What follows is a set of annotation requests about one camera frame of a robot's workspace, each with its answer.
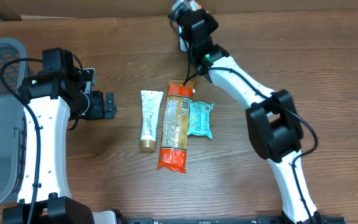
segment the white tube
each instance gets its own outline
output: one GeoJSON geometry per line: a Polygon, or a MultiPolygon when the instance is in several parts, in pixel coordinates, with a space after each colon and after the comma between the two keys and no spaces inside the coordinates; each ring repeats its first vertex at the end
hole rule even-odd
{"type": "Polygon", "coordinates": [[[143,125],[140,137],[140,150],[154,152],[157,138],[158,114],[164,92],[142,90],[143,125]]]}

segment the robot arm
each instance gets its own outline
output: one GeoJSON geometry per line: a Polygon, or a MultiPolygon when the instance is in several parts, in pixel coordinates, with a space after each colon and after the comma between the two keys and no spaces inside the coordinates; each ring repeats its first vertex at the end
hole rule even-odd
{"type": "Polygon", "coordinates": [[[228,92],[246,110],[251,144],[273,169],[282,195],[285,216],[292,223],[307,222],[310,216],[315,219],[318,212],[310,199],[300,158],[296,160],[295,172],[310,216],[301,200],[291,166],[294,158],[301,154],[300,139],[303,133],[300,123],[288,112],[274,107],[271,102],[280,103],[296,113],[290,94],[285,90],[275,93],[261,85],[243,71],[228,52],[213,45],[209,35],[218,27],[218,23],[194,1],[177,1],[172,9],[170,19],[179,25],[181,49],[185,49],[183,45],[188,44],[193,65],[198,70],[208,71],[206,78],[228,92]],[[219,68],[233,69],[238,74],[219,68]],[[239,75],[270,99],[266,100],[257,94],[239,75]],[[273,113],[280,113],[280,118],[270,122],[267,117],[273,113]]]}
{"type": "Polygon", "coordinates": [[[115,224],[112,211],[93,213],[72,200],[66,175],[66,131],[71,119],[113,119],[116,114],[113,93],[91,91],[96,84],[93,68],[74,66],[73,55],[63,49],[42,52],[43,71],[26,77],[19,88],[21,100],[37,117],[40,127],[40,169],[35,212],[29,214],[32,203],[37,138],[34,122],[27,110],[26,161],[18,205],[5,208],[3,223],[24,223],[32,216],[33,223],[109,223],[115,224]],[[48,216],[42,211],[48,210],[48,216]]]}
{"type": "MultiPolygon", "coordinates": [[[[255,81],[250,75],[243,71],[232,57],[223,57],[215,61],[211,67],[226,67],[238,71],[241,75],[243,75],[244,78],[246,78],[253,86],[255,86],[262,94],[267,97],[271,97],[272,93],[274,92],[272,89],[269,89],[255,81]]],[[[256,94],[236,74],[225,70],[210,70],[209,77],[212,83],[221,87],[223,90],[226,90],[235,100],[239,102],[239,104],[245,110],[251,108],[254,104],[257,105],[265,101],[264,98],[256,94]]],[[[265,117],[268,117],[270,114],[272,113],[268,112],[265,114],[265,117]]],[[[309,219],[303,202],[300,200],[300,193],[296,187],[291,166],[294,158],[300,154],[300,150],[298,152],[292,151],[289,154],[283,156],[281,158],[281,162],[275,162],[270,158],[267,159],[273,170],[278,188],[280,189],[280,193],[283,199],[283,212],[293,223],[305,222],[309,219]]],[[[314,215],[314,213],[317,211],[317,208],[310,199],[310,195],[306,186],[306,180],[302,171],[300,158],[296,161],[295,165],[296,175],[300,183],[301,191],[306,200],[306,204],[310,213],[314,215]]]]}

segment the gray basket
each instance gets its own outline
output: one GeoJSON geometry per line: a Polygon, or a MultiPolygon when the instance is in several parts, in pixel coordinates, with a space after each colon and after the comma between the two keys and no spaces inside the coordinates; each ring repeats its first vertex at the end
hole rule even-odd
{"type": "MultiPolygon", "coordinates": [[[[25,47],[18,40],[0,39],[0,69],[10,60],[25,57],[25,47]]],[[[11,65],[4,73],[14,90],[28,75],[32,71],[27,62],[11,65]]],[[[0,81],[0,203],[17,200],[24,173],[25,134],[23,106],[0,81]]]]}

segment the cardboard box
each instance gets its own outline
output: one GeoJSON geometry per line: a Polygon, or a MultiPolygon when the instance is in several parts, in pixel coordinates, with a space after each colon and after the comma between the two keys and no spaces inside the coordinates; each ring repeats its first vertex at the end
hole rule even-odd
{"type": "MultiPolygon", "coordinates": [[[[358,0],[199,0],[212,13],[358,9],[358,0]]],[[[0,0],[0,16],[166,16],[173,0],[0,0]]]]}

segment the orange snack package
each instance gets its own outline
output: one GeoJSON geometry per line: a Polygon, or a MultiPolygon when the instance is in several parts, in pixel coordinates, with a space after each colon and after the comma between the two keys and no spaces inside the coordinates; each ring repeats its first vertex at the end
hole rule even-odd
{"type": "Polygon", "coordinates": [[[157,169],[166,167],[185,174],[189,107],[194,81],[188,81],[186,86],[183,86],[183,82],[169,80],[157,169]]]}

